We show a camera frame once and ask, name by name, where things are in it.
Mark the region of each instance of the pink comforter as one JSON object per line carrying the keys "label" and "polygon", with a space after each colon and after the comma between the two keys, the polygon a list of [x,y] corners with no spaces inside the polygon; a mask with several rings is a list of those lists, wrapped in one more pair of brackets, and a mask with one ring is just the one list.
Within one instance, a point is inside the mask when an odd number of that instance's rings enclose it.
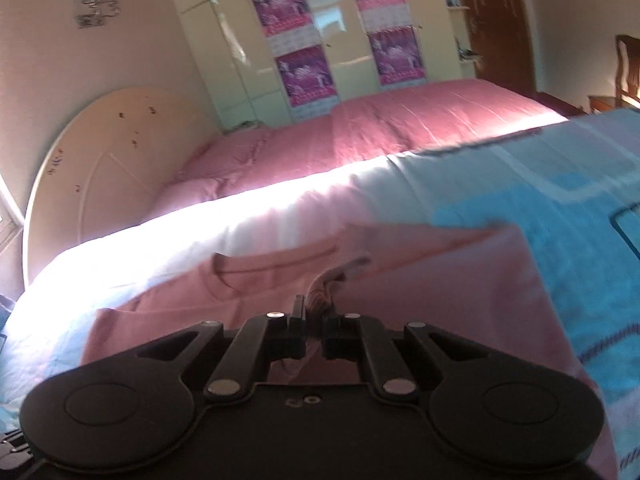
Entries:
{"label": "pink comforter", "polygon": [[477,79],[354,99],[328,116],[239,132],[207,146],[161,193],[145,220],[380,155],[443,150],[564,120],[535,101]]}

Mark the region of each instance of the pink cushion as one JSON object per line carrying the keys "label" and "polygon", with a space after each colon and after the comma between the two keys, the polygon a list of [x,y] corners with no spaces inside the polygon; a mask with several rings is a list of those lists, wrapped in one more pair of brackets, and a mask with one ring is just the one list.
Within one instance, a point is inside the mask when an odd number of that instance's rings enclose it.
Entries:
{"label": "pink cushion", "polygon": [[147,222],[190,205],[220,198],[220,189],[226,182],[222,178],[200,178],[186,182],[174,182],[166,186],[156,199],[151,211],[140,221]]}
{"label": "pink cushion", "polygon": [[236,132],[225,139],[200,148],[177,175],[178,181],[212,178],[255,161],[258,152],[271,135],[270,128]]}

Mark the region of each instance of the wooden door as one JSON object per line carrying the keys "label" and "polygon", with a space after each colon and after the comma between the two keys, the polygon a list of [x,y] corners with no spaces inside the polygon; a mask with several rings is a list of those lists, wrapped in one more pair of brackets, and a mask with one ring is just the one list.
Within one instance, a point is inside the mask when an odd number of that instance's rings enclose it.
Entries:
{"label": "wooden door", "polygon": [[480,56],[478,77],[532,96],[535,92],[529,24],[522,0],[462,0],[470,7],[471,49]]}

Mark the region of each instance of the cream headboard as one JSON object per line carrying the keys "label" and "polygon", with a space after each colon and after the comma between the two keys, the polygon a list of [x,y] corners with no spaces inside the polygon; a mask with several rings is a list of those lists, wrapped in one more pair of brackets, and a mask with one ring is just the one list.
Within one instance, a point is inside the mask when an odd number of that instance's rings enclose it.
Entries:
{"label": "cream headboard", "polygon": [[25,286],[63,251],[138,224],[193,151],[219,135],[156,88],[101,97],[60,134],[38,172],[24,227]]}

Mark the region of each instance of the wall sconce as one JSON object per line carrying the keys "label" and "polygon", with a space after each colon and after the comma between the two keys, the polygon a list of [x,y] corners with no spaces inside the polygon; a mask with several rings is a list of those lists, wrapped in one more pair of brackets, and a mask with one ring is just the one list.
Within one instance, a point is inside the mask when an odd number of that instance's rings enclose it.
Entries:
{"label": "wall sconce", "polygon": [[[79,28],[100,27],[104,25],[105,18],[115,18],[120,13],[118,0],[82,0],[92,10],[90,14],[80,14],[76,16]],[[109,14],[102,12],[102,5],[109,6]]]}

